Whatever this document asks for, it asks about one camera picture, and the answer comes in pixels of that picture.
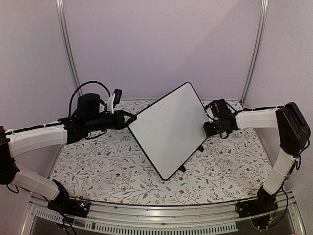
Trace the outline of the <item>white dry-erase whiteboard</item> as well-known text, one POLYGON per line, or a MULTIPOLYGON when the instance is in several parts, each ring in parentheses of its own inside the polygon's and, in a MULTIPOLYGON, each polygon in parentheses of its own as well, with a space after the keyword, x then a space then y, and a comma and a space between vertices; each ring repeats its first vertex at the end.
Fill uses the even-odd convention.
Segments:
POLYGON ((205 142, 204 106, 185 82, 136 114, 128 129, 157 174, 169 180, 205 142))

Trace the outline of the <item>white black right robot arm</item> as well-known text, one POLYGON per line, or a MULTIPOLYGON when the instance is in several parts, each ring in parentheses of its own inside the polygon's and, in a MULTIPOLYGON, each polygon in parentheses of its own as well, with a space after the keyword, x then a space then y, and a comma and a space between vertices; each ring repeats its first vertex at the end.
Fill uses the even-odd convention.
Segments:
POLYGON ((256 213, 264 213, 293 170, 301 166, 301 155, 310 146, 311 130, 295 102, 285 105, 236 110, 224 99, 213 100, 204 107, 209 121, 203 128, 207 137, 228 138, 243 129, 256 130, 262 147, 270 157, 271 172, 253 202, 256 213))

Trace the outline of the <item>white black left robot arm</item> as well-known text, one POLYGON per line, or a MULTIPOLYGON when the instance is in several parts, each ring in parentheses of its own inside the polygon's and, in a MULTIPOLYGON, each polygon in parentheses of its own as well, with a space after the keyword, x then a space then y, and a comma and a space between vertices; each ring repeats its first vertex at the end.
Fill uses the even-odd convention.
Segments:
POLYGON ((42 152, 46 148, 77 143, 88 139, 92 132, 126 128, 136 120, 136 115, 115 110, 121 91, 115 90, 104 102, 100 95, 88 93, 78 98, 75 111, 68 117, 48 124, 24 129, 0 129, 0 183, 34 192, 48 201, 52 210, 69 213, 87 210, 88 201, 82 196, 73 198, 61 182, 47 179, 37 172, 16 163, 16 158, 42 152))

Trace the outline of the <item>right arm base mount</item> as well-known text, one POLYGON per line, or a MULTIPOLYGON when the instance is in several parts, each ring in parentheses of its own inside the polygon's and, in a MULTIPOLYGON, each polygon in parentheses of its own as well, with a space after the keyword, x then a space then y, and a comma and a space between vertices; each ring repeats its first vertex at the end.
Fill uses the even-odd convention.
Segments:
POLYGON ((277 192, 267 193, 263 187, 257 192, 257 198, 253 200, 240 200, 235 205, 235 211, 240 218, 255 216, 278 209, 276 201, 277 192))

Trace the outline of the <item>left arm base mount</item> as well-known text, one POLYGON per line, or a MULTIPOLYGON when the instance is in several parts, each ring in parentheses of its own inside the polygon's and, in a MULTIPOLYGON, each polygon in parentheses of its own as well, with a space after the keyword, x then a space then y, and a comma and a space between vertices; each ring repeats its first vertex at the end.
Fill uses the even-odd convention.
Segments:
POLYGON ((79 197, 70 197, 65 187, 53 179, 57 185, 59 193, 54 200, 49 200, 47 208, 59 214, 69 214, 77 217, 86 218, 90 209, 90 200, 79 197))

